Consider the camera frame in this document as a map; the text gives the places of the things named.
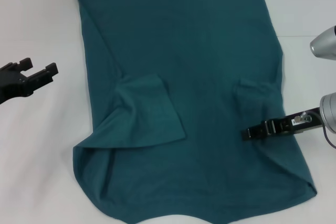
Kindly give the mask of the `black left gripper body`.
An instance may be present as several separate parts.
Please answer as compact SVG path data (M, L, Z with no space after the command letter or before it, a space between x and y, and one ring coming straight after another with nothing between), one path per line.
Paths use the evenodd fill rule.
M16 97L28 97L34 92L28 89L27 78L17 71L17 64L10 62L1 67L1 104Z

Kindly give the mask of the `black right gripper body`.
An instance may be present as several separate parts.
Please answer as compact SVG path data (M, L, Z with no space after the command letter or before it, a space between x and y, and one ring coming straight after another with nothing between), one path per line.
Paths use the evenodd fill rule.
M266 136L293 135L322 126L320 109L302 111L282 118L270 119L261 123Z

